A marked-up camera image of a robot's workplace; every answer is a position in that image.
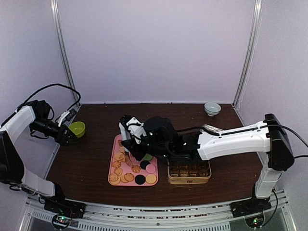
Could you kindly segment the leaf cookie second row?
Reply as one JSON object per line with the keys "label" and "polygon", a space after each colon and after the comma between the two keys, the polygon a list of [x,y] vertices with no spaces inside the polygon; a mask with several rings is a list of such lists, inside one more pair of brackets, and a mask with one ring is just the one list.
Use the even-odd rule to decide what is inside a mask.
{"label": "leaf cookie second row", "polygon": [[129,154],[127,154],[125,156],[125,163],[130,167],[130,168],[133,168],[134,167],[134,163],[133,161],[131,160],[131,157]]}

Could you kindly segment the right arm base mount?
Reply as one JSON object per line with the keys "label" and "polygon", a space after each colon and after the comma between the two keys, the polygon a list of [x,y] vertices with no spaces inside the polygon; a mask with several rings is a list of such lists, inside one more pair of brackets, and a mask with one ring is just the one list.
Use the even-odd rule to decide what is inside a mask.
{"label": "right arm base mount", "polygon": [[265,224],[264,211],[271,209],[267,199],[247,199],[230,204],[233,218],[244,217],[248,227],[257,229]]}

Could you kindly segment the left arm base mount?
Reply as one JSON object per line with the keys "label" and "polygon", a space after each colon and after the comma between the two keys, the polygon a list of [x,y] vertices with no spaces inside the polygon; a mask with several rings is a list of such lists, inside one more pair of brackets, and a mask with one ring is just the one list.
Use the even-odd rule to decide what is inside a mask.
{"label": "left arm base mount", "polygon": [[51,224],[58,230],[66,229],[73,219],[83,218],[86,205],[80,202],[65,200],[63,204],[52,201],[45,201],[44,209],[55,213]]}

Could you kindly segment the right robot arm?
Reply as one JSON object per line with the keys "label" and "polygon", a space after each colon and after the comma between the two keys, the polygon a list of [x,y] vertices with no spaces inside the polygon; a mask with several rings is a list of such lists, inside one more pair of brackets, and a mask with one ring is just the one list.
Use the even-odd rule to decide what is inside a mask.
{"label": "right robot arm", "polygon": [[199,161],[249,152],[264,152],[268,163],[253,186],[247,209],[257,212],[269,199],[272,189],[295,162],[288,136],[273,114],[250,126],[222,131],[205,127],[175,130],[168,118],[155,116],[142,123],[124,115],[119,128],[122,145],[140,161],[146,154],[164,158],[169,164],[194,164]]}

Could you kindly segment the metal serving tongs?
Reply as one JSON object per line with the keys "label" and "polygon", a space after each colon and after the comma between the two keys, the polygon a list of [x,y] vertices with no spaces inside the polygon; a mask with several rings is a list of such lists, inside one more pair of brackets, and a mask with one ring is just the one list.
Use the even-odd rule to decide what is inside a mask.
{"label": "metal serving tongs", "polygon": [[125,148],[126,155],[129,154],[133,163],[136,162],[135,157],[133,155],[133,141],[131,140],[130,133],[126,130],[126,128],[119,123],[119,129],[122,136],[122,146]]}

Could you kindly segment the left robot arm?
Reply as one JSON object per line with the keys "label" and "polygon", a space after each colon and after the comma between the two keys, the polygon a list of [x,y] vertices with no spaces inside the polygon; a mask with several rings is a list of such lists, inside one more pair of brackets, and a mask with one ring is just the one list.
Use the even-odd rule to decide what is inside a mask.
{"label": "left robot arm", "polygon": [[50,205],[59,214],[69,210],[61,186],[34,173],[25,165],[26,155],[33,159],[37,147],[26,144],[25,132],[38,131],[46,139],[53,138],[61,146],[79,143],[79,138],[62,123],[49,119],[51,106],[44,100],[21,105],[0,127],[0,181],[13,190],[50,198]]}

